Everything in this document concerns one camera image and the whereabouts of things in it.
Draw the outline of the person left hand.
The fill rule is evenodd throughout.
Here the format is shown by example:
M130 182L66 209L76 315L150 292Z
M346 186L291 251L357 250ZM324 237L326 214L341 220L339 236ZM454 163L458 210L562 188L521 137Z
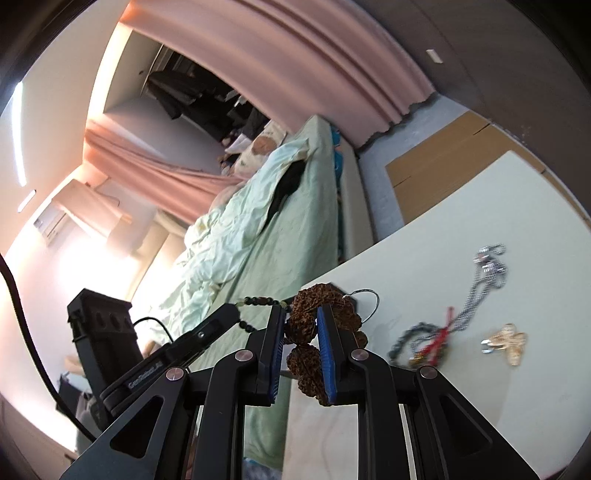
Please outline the person left hand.
M150 340L146 343L142 350L142 357L147 358L160 347L161 345L159 343ZM67 355L64 359L64 365L69 373L85 377L84 368L82 367L81 361L77 355Z

